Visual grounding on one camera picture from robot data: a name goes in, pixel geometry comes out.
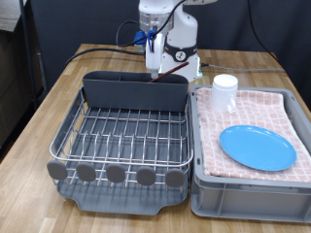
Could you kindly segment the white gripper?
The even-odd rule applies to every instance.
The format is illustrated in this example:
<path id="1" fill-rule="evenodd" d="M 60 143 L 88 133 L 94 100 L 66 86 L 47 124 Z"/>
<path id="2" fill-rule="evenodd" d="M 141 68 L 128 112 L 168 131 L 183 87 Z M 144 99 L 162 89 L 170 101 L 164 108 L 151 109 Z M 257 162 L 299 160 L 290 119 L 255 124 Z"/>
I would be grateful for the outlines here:
<path id="1" fill-rule="evenodd" d="M 151 78 L 158 78 L 158 70 L 161 66 L 163 54 L 163 35 L 149 31 L 146 43 L 146 68 L 151 71 Z"/>

